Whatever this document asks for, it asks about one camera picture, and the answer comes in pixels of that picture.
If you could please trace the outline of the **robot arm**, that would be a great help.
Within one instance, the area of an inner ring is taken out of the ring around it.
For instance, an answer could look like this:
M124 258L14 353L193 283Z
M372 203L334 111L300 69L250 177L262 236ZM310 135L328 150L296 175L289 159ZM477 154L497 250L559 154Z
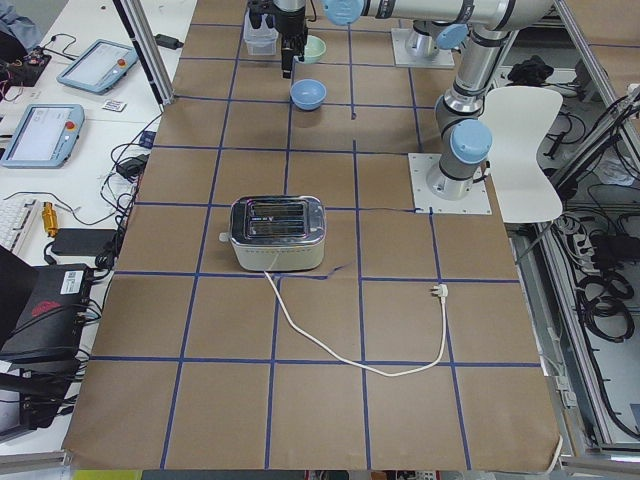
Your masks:
M443 152L426 177L429 189L446 200L467 195L492 146L493 134L479 115L512 37L542 19L551 6L550 1L537 0L323 3L326 17L336 25L349 25L363 16L402 18L423 23L441 49L466 44L452 86L436 102Z
M289 78L295 59L306 59L308 28L305 1L265 1L256 8L258 15L273 19L281 35L283 76ZM323 1L325 17L338 26L346 26L364 16L376 19L399 17L397 1ZM410 28L391 30L394 61L400 67L445 68L454 66L451 51L463 43L469 33L473 3L464 1L451 20L438 20L431 13L408 14Z

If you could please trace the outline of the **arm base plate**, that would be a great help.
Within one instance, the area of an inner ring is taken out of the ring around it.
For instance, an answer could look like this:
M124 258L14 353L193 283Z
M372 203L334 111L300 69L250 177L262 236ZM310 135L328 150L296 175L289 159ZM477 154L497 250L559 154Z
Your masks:
M481 169L470 179L453 180L440 169L440 154L409 153L414 209L424 214L491 215Z
M391 30L394 62L397 67L452 70L455 67L450 50L440 50L435 40L413 28Z

